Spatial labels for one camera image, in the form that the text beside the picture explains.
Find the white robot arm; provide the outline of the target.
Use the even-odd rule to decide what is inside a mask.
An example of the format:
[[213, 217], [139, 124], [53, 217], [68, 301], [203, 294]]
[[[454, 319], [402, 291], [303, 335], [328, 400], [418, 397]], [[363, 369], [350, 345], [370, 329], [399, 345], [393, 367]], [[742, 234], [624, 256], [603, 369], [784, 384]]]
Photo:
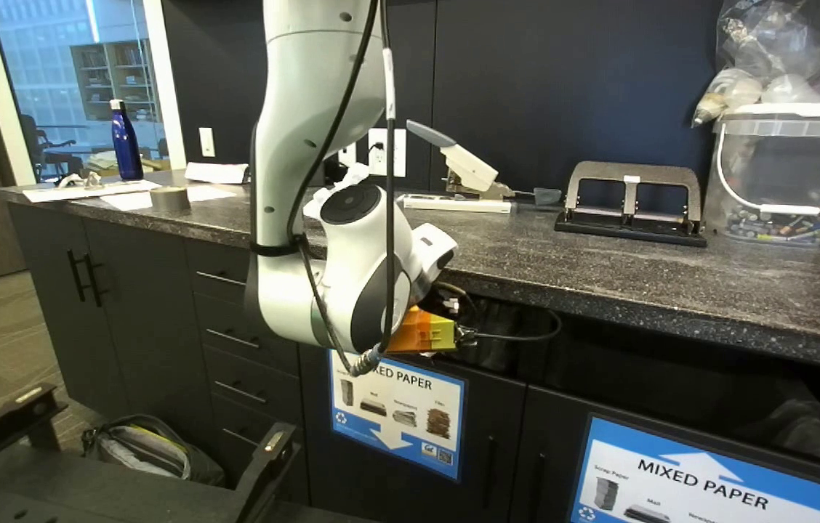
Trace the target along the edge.
[[390, 111], [380, 0], [264, 0], [268, 82], [252, 128], [255, 311], [284, 340], [377, 349], [440, 279], [456, 242], [414, 226], [370, 173], [309, 181]]

